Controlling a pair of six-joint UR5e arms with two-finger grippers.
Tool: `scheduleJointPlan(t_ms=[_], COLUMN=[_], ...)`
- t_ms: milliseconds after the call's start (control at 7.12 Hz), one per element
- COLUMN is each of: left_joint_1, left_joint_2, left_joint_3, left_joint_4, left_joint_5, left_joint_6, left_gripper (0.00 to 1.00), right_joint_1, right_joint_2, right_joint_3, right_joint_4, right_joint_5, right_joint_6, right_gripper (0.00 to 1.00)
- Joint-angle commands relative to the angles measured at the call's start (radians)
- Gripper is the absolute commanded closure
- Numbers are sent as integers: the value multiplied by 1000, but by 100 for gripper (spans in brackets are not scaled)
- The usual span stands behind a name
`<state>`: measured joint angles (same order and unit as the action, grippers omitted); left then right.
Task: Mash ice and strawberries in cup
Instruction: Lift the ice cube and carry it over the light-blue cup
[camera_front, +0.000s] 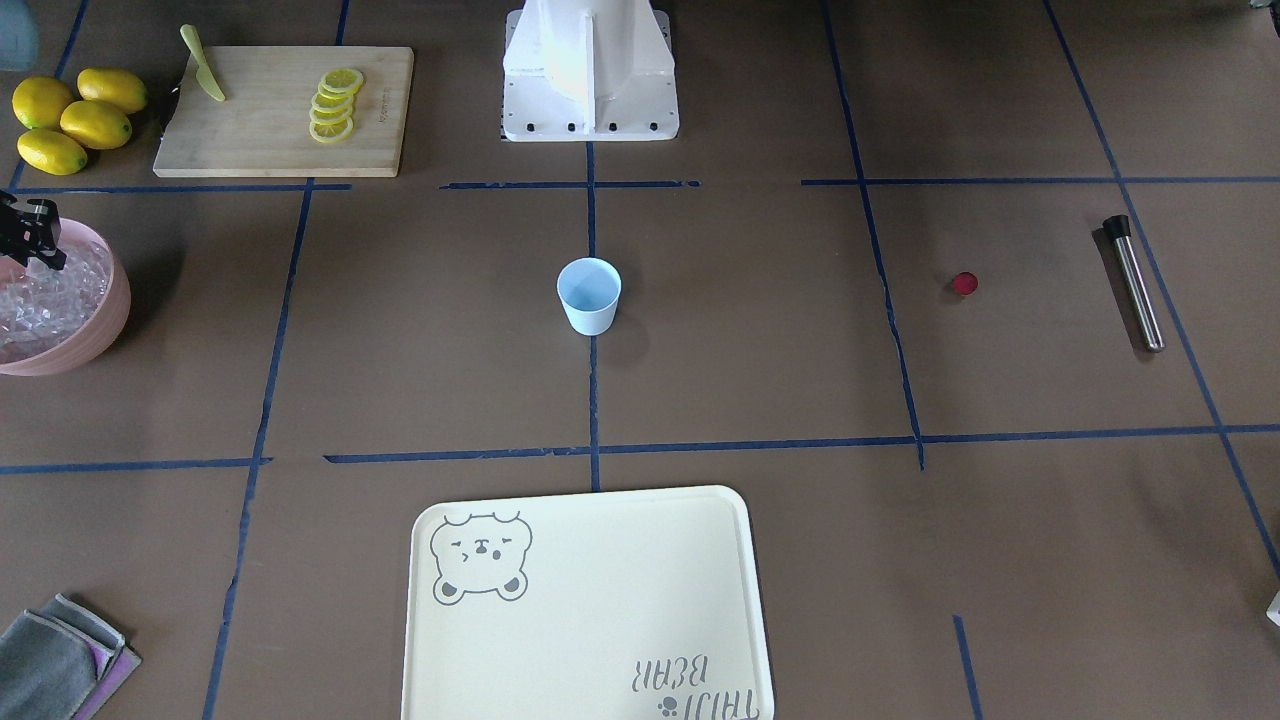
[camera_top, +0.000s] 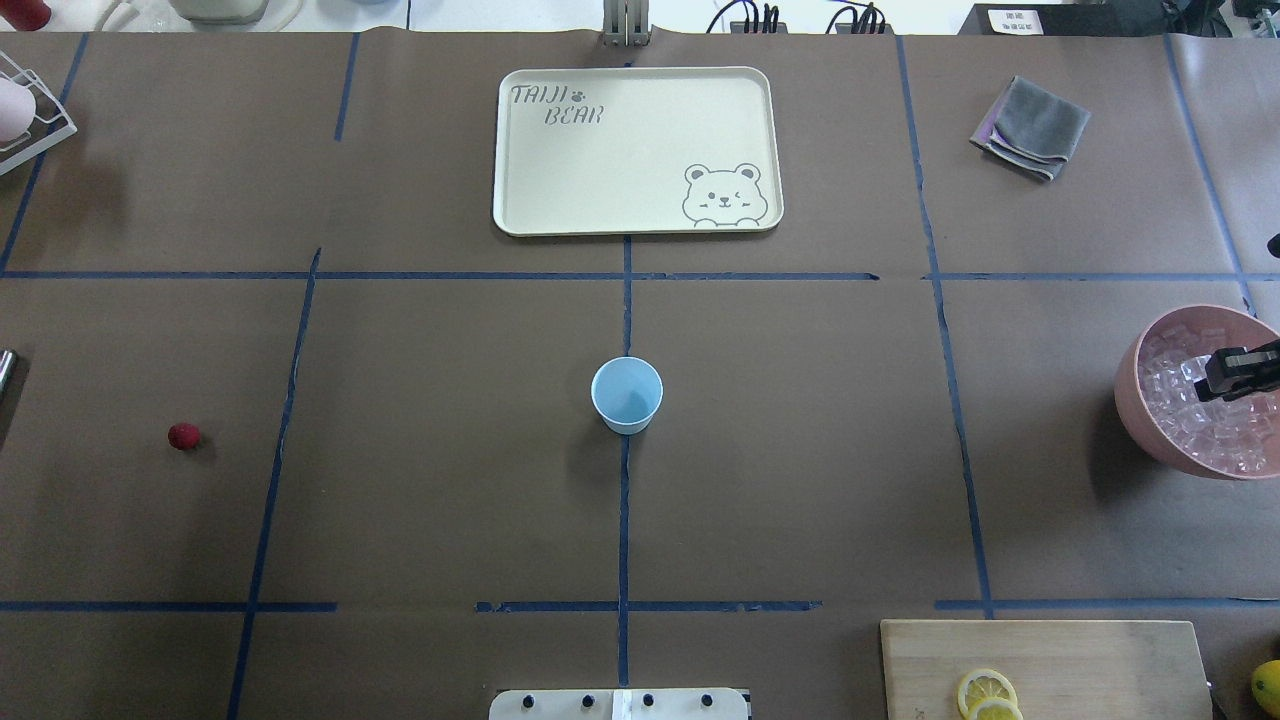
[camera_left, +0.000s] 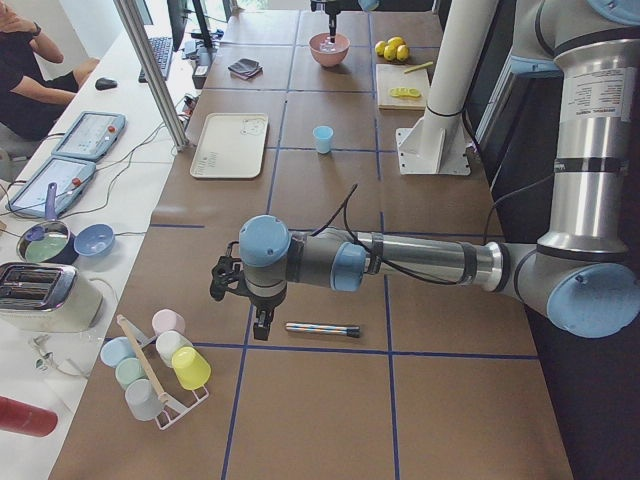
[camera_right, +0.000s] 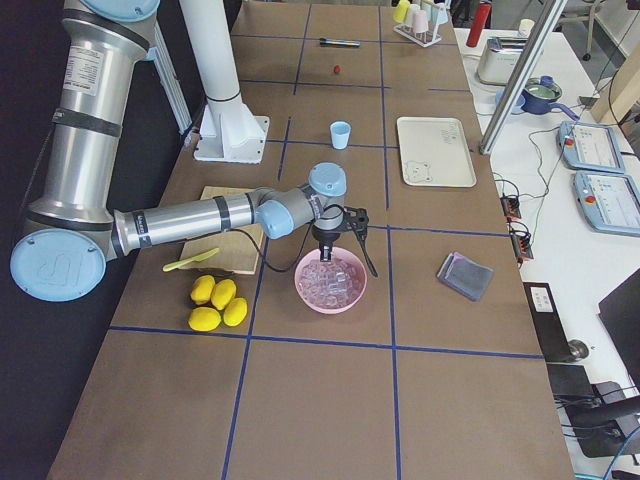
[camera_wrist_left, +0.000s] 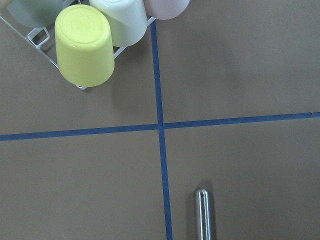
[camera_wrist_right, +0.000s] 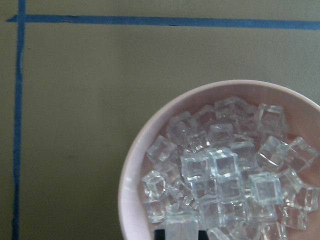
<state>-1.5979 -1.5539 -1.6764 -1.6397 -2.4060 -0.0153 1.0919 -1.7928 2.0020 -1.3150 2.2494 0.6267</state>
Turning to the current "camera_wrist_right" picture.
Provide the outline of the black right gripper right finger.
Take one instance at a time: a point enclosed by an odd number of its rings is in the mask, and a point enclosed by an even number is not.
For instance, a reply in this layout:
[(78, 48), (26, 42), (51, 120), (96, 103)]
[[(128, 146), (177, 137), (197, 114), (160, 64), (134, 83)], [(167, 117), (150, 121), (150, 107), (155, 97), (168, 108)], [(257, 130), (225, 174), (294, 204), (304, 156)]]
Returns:
[(198, 231), (198, 240), (209, 240), (208, 234), (206, 230)]

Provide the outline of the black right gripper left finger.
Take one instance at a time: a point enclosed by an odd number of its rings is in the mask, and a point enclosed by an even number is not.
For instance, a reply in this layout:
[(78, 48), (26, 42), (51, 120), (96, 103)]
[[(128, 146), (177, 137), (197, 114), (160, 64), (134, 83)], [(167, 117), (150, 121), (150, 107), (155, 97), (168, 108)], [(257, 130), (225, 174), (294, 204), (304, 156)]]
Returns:
[(166, 234), (164, 229), (155, 229), (153, 231), (153, 240), (166, 240)]

